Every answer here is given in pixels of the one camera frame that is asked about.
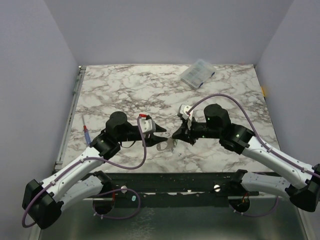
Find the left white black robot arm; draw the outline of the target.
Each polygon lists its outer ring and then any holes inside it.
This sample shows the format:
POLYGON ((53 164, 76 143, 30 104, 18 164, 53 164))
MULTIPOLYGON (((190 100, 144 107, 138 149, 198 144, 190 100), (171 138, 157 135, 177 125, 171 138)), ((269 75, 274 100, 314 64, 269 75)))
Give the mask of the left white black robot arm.
POLYGON ((79 157, 41 181, 31 180, 25 187, 22 201, 22 226, 31 227, 26 224, 26 217, 30 216, 34 224, 46 229, 73 204, 88 197, 103 198, 116 192, 111 179, 105 174, 96 172, 88 178, 85 176, 104 163, 124 169, 125 166, 111 161, 120 151, 122 142, 141 141, 146 149, 167 140, 155 135, 166 129, 157 125, 149 115, 140 114, 136 122, 136 125, 130 124, 122 111, 113 112, 105 129, 79 157))

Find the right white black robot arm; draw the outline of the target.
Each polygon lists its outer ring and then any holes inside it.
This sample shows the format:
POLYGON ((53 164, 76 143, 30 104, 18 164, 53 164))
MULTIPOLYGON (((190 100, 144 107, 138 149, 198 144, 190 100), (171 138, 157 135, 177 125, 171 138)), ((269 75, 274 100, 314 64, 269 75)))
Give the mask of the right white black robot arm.
POLYGON ((175 140, 194 145, 198 139, 218 139, 226 150, 253 159, 277 176, 259 176, 238 170, 229 189, 240 196, 244 192, 263 192, 288 198, 297 208, 314 212, 320 201, 320 166, 297 160, 262 140, 247 127, 231 122, 228 111, 218 104, 205 107, 205 122, 197 122, 189 105, 177 112, 182 124, 172 135, 175 140))

